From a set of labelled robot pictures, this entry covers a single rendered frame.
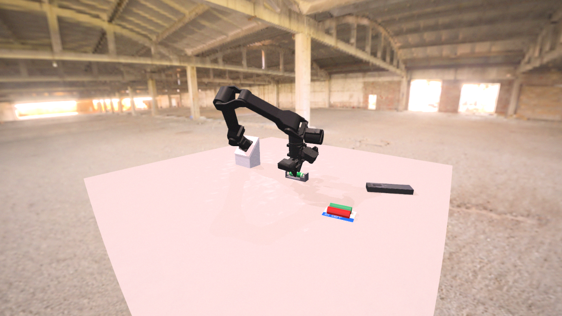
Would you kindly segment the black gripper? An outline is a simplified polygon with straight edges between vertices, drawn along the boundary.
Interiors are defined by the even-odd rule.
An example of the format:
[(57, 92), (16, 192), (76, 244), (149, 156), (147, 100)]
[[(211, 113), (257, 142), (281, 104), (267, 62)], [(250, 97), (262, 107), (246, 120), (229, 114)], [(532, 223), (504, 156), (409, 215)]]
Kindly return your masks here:
[(291, 172), (293, 176), (296, 177), (297, 172), (300, 172), (303, 162), (305, 161), (304, 159), (298, 159), (299, 150), (301, 149), (301, 147), (304, 148), (305, 144), (306, 143), (304, 142), (300, 144), (292, 144), (289, 142), (287, 144), (287, 147), (289, 147), (289, 153), (287, 153), (287, 156), (289, 156), (290, 158), (284, 158), (283, 160), (281, 160), (277, 164), (277, 167), (281, 170)]

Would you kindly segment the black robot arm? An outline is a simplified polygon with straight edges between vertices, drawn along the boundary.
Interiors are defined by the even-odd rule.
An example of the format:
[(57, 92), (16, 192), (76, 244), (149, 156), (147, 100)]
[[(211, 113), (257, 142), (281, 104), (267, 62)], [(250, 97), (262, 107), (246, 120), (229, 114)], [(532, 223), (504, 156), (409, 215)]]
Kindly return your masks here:
[[(240, 93), (236, 99), (236, 94)], [(309, 128), (308, 121), (297, 113), (290, 110), (281, 110), (265, 100), (252, 94), (250, 90), (240, 89), (235, 86), (221, 86), (213, 99), (213, 105), (222, 111), (227, 125), (227, 138), (231, 146), (239, 146), (239, 149), (247, 152), (253, 141), (247, 139), (243, 134), (244, 126), (238, 124), (235, 109), (247, 107), (255, 113), (273, 121), (277, 127), (288, 135), (288, 141), (292, 144), (300, 144), (303, 141), (309, 144), (322, 145), (324, 130)], [(300, 126), (300, 123), (301, 127)], [(318, 147), (304, 148), (299, 150), (298, 159), (304, 159), (313, 164), (319, 155)]]

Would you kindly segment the green and white battery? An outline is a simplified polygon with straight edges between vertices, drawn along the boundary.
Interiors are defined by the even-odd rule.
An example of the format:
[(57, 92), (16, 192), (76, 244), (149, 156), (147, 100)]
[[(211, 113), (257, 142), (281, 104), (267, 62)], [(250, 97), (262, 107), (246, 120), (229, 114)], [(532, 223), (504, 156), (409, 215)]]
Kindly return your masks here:
[[(289, 172), (289, 175), (290, 175), (290, 176), (293, 176), (293, 174), (292, 174), (291, 172)], [(300, 177), (304, 177), (304, 173), (297, 172), (297, 176), (296, 176), (296, 177), (299, 177), (299, 178), (300, 178)]]

